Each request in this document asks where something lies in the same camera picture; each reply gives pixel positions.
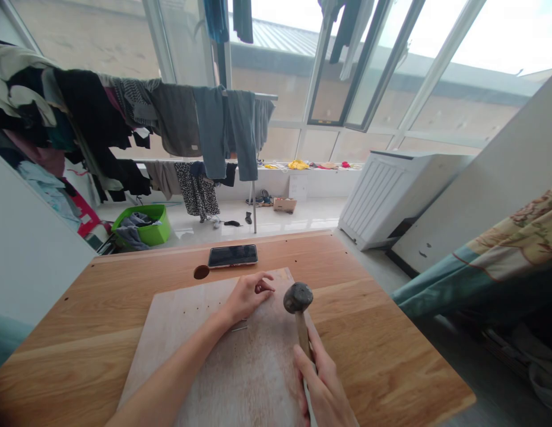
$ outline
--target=hand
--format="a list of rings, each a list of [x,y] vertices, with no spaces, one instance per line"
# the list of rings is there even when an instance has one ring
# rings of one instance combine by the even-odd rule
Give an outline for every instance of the hand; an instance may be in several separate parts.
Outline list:
[[[249,317],[276,290],[264,279],[274,280],[272,275],[266,272],[240,277],[223,307],[227,310],[233,324]]]
[[[313,369],[312,362],[304,350],[299,345],[294,346],[294,361],[299,369],[300,410],[304,414],[306,427],[310,426],[310,416],[302,378],[305,378],[307,382],[312,410],[318,427],[359,427],[355,414],[349,406],[343,385],[337,376],[334,361],[323,348],[322,341],[313,325],[307,327],[307,332],[312,343],[318,373]]]

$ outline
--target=white radiator cover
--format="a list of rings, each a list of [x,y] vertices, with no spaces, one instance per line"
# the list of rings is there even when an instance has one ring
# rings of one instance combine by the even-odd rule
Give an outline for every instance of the white radiator cover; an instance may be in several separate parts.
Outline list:
[[[363,251],[381,247],[405,218],[420,216],[473,156],[372,151],[339,220]]]

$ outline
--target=green laundry basket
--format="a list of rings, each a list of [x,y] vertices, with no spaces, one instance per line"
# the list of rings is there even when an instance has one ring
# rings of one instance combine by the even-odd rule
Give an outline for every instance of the green laundry basket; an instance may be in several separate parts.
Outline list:
[[[134,206],[133,208],[126,209],[120,214],[116,222],[114,222],[114,225],[112,225],[112,232],[118,235],[116,229],[120,227],[122,220],[124,218],[129,218],[134,212],[146,214],[151,219],[161,221],[161,224],[158,225],[148,225],[147,227],[138,228],[139,238],[143,243],[147,246],[155,246],[165,243],[169,239],[171,225],[169,225],[169,220],[167,219],[165,205]],[[129,246],[119,235],[118,239]]]

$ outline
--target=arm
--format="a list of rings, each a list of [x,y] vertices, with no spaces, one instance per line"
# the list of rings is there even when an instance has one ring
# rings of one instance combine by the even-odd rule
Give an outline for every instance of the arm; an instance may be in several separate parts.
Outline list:
[[[227,302],[171,356],[108,421],[106,427],[163,426],[177,418],[205,359],[235,323],[249,317],[275,290],[264,281],[274,280],[258,272],[242,276]]]

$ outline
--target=hammer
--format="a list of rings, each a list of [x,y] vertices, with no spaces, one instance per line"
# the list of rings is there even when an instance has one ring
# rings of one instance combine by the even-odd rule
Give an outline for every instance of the hammer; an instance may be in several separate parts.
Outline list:
[[[306,319],[304,318],[304,311],[306,311],[307,306],[312,301],[312,290],[302,282],[294,283],[284,295],[284,308],[288,313],[296,315],[300,347],[302,347],[306,356],[313,362],[312,352],[310,351],[310,340],[307,335]]]

